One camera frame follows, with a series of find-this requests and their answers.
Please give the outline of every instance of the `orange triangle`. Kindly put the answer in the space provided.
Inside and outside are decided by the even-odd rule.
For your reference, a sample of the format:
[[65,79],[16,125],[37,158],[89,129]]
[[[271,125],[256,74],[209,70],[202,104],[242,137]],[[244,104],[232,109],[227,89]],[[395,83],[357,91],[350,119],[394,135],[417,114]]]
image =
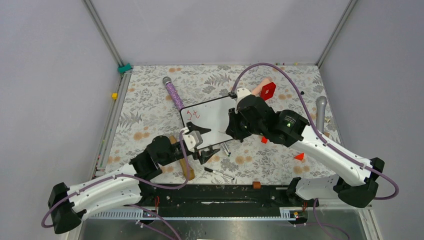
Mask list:
[[305,157],[305,153],[302,152],[301,154],[295,156],[294,159],[297,159],[299,161],[302,161],[304,159],[304,157]]

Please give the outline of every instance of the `green object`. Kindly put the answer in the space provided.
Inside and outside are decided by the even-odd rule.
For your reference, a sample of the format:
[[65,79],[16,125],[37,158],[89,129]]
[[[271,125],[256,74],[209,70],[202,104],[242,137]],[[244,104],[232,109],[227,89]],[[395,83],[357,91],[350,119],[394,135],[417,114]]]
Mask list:
[[121,67],[118,67],[118,72],[120,73],[120,74],[123,74],[123,73],[125,73],[126,71],[128,71],[128,70],[130,70],[130,69],[132,69],[133,67],[131,66],[131,64],[127,64],[127,65],[125,65],[125,66],[121,66]]

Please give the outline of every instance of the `floral tablecloth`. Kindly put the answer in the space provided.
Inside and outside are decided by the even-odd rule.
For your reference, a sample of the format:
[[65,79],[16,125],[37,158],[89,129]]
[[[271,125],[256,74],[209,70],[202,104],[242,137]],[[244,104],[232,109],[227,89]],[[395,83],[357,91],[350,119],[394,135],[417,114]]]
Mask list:
[[[158,135],[174,135],[178,138],[183,127],[180,113],[174,106],[162,83],[165,76],[172,79],[185,106],[225,96],[237,76],[248,65],[149,65],[134,66],[128,90],[124,99],[119,123],[108,157],[106,172],[111,172],[141,153],[147,144]],[[303,98],[312,118],[316,118],[315,101],[325,96],[319,70],[316,66],[281,66],[304,91]],[[260,66],[248,71],[239,87],[254,89],[265,77],[271,77],[276,84],[274,96],[267,104],[275,111],[291,109],[306,117],[300,100],[290,83],[271,67]],[[324,132],[339,142],[333,115],[327,106]],[[318,178],[334,174],[327,167],[305,155],[302,161],[294,159],[300,154],[296,150],[273,143],[264,144],[261,137],[250,136],[240,143],[227,142],[231,156],[221,150],[207,163],[200,165],[189,159],[195,178],[191,184],[262,184],[281,185],[290,183],[294,177]],[[230,180],[204,171],[204,167],[235,177]],[[182,183],[183,171],[179,162],[161,167],[163,174],[152,180],[155,183]]]

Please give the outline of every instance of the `white wall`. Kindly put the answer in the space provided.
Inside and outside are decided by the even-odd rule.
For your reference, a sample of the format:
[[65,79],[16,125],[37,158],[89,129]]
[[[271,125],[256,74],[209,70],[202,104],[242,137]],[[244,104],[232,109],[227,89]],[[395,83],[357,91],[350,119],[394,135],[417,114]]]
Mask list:
[[81,0],[8,1],[0,32],[0,239],[57,239],[50,191],[88,180],[117,66]]
[[[424,1],[359,1],[321,68],[346,147],[380,157],[398,197],[374,201],[384,240],[422,239]],[[378,196],[393,192],[379,179]]]
[[92,0],[124,62],[314,64],[349,0]]

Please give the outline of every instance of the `robotic arm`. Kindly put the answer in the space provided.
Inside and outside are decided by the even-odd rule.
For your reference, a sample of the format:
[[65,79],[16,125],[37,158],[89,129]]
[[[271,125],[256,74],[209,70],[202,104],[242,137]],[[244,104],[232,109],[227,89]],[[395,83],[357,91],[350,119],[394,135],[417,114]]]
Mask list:
[[[316,198],[339,198],[351,206],[364,208],[375,197],[378,175],[365,169],[365,166],[382,172],[384,162],[381,159],[360,157],[324,136],[328,143],[363,164],[358,166],[323,144],[308,120],[300,114],[292,110],[275,112],[262,98],[252,95],[245,88],[237,89],[236,94],[230,96],[236,98],[236,106],[228,111],[226,134],[240,142],[252,134],[264,136],[274,144],[308,154],[337,173],[313,179],[294,178],[286,191],[293,204]],[[199,153],[197,150],[197,146],[203,142],[202,134],[210,129],[189,122],[182,131],[183,144],[171,144],[168,137],[157,136],[142,153],[113,172],[70,187],[63,182],[55,185],[48,201],[54,232],[61,234],[70,231],[99,212],[151,201],[155,196],[153,186],[157,184],[149,180],[162,173],[159,165],[165,166],[183,158],[182,148],[187,156],[193,156],[201,164],[219,151],[209,149]]]

